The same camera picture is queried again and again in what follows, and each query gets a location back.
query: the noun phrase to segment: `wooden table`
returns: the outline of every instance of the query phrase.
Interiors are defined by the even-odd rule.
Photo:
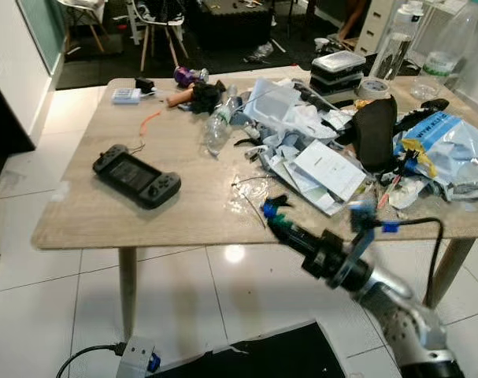
[[[234,80],[225,77],[225,85],[235,83],[241,90],[254,85],[255,78]],[[175,91],[171,79],[155,80],[157,87]],[[398,111],[406,112],[419,104],[409,95],[411,78],[399,77],[393,92]],[[157,99],[138,106],[114,106],[110,98],[118,87],[132,87],[134,80],[117,79],[109,83],[101,103],[72,158],[62,181],[69,182],[69,192],[49,202],[32,237],[42,250],[119,248],[120,293],[124,335],[132,334],[135,319],[136,247],[181,246],[235,243],[277,243],[274,235],[262,227],[256,214],[237,205],[231,183],[237,178],[262,176],[259,163],[250,164],[243,156],[249,147],[233,147],[242,132],[234,132],[219,159],[206,153],[202,133],[206,115],[195,116],[179,109],[167,109]],[[478,127],[478,115],[449,91],[441,94],[450,101],[448,111],[463,116]],[[139,126],[149,115],[161,110],[148,125],[146,147],[136,156],[166,172],[177,172],[182,180],[180,192],[154,210],[140,209],[105,184],[91,170],[102,151],[113,144],[131,148],[139,145]],[[268,191],[277,195],[289,191],[273,179],[267,179]],[[263,198],[253,198],[258,205]],[[297,195],[291,195],[294,209],[288,216],[312,232],[324,228],[338,230],[346,240],[353,234],[346,210],[326,217]],[[476,211],[466,212],[460,203],[446,203],[441,198],[420,198],[406,210],[410,218],[436,216],[444,220],[445,237],[456,239],[444,254],[436,273],[434,288],[438,302],[455,277],[469,248],[478,238],[478,202]],[[391,209],[379,213],[382,219],[395,218]],[[398,234],[379,234],[378,240],[434,239],[435,225],[404,227]]]

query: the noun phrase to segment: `blue cable clip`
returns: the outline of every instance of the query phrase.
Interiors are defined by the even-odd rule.
[[[150,362],[147,365],[148,372],[156,372],[156,370],[160,367],[161,359],[153,352],[151,354]]]
[[[398,222],[382,222],[382,232],[396,233],[398,230]]]

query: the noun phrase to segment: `clear plastic bag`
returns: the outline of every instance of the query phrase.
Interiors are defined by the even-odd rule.
[[[265,58],[271,53],[273,53],[273,46],[270,42],[267,42],[265,45],[258,46],[249,57],[244,58],[244,61],[247,63],[266,63]]]

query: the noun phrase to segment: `white tile floor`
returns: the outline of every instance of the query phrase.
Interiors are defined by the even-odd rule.
[[[300,72],[294,70],[260,74]],[[121,339],[116,251],[38,252],[30,244],[39,215],[103,91],[93,87],[57,92],[39,148],[11,157],[2,174],[0,377],[53,377],[71,352]],[[431,250],[432,242],[376,243],[368,256],[403,276],[421,297]],[[346,359],[349,373],[399,377],[376,322],[345,293],[330,291],[307,276],[301,262],[281,246],[141,250],[135,333],[156,340],[166,365],[317,318],[339,357]],[[466,376],[478,377],[478,242],[439,314]],[[118,362],[111,353],[84,356],[72,364],[69,377],[110,378]]]

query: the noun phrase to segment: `tape roll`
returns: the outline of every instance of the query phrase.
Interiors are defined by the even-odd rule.
[[[358,97],[363,100],[389,98],[389,84],[377,78],[365,77],[359,84]]]

